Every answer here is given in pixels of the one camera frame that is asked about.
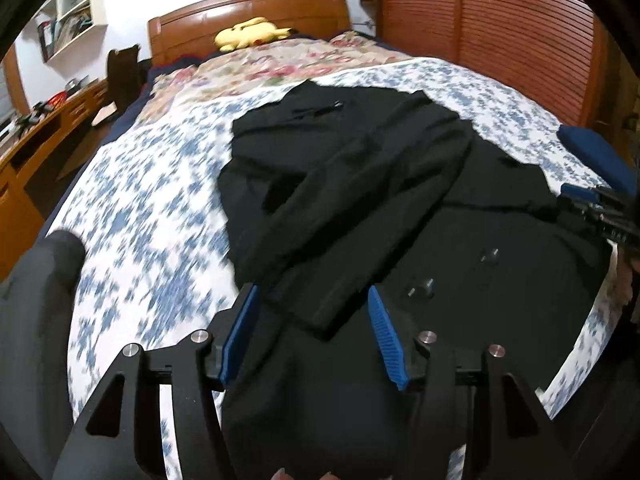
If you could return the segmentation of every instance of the blue and white bedsheet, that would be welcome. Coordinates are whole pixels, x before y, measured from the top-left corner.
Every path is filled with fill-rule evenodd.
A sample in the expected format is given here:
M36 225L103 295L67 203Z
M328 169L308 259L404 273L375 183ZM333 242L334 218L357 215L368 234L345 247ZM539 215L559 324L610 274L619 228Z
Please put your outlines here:
M554 192L565 182L603 183L558 141L559 121L551 113L514 89L444 60L414 58L315 81L424 90L517 160L539 164ZM68 346L74 417L126 343L146 349L172 345L233 303L226 219L214 183L230 156L232 121L281 99L293 86L195 105L176 99L157 123L135 124L103 146L82 174L50 229L73 231L87 248ZM574 350L540 393L551 416L584 381L618 322L615 268L616 251ZM221 403L219 395L219 414ZM174 480L180 469L168 386L161 392L161 413L167 473ZM459 453L452 457L450 476L459 476L461 467Z

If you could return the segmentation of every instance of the bed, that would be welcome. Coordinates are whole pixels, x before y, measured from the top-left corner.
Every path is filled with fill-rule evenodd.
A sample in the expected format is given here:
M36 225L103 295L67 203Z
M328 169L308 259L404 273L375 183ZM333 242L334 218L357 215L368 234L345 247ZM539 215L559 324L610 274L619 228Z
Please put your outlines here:
M217 30L265 15L297 36L221 56ZM127 343L174 344L208 324L238 293L226 260L225 216L215 177L229 160L231 123L306 78L321 85L425 91L473 121L517 160L539 164L550 188L603 184L558 141L558 118L516 89L436 57L410 57L348 32L345 0L206 0L151 20L154 68L51 219L85 243L68 342L74 416ZM609 340L616 251L574 350L540 399L555 416ZM218 408L222 395L216 397ZM165 465L180 478L170 391L161 391ZM450 476L460 475L463 451Z

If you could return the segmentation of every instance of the dark chair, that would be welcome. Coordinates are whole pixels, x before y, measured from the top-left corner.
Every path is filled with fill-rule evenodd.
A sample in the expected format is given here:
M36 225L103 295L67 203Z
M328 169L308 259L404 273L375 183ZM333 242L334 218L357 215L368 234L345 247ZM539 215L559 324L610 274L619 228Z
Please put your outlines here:
M0 285L0 476L50 480L73 418L66 352L84 247L57 231Z
M138 69L138 44L123 50L110 50L107 55L109 99L116 105L120 116L140 95L145 79Z

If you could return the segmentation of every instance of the jacket button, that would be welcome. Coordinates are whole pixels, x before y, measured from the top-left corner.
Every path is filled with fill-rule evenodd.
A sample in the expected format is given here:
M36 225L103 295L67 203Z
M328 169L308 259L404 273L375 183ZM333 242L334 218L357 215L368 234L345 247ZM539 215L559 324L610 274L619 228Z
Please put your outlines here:
M409 285L406 292L414 300L428 300L433 297L433 278L427 278L420 285Z
M498 255L500 251L498 249L491 249L489 251L483 251L482 256L480 257L481 262L485 262L488 264L495 264L498 262Z

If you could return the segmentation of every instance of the metal screw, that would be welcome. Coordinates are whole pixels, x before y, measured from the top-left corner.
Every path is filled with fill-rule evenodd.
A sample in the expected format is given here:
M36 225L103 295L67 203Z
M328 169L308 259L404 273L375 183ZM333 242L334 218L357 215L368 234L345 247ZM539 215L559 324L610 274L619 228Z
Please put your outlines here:
M422 282L422 288L427 293L427 298L430 298L431 296L433 296L433 278L424 280L424 282Z
M423 330L418 334L418 339L422 341L425 345L430 345L436 342L436 340L438 339L438 336L436 335L435 332L432 332L431 330Z
M491 249L488 254L483 254L480 258L481 262L491 262L492 264L498 261L498 254L500 251L498 249Z
M504 357L506 350L501 345L489 345L489 354L494 357Z
M206 330L196 330L191 333L191 340L194 343L204 343L207 339L209 339L209 332Z
M140 347L137 344L129 343L122 349L122 355L124 355L124 357L133 357L139 350Z

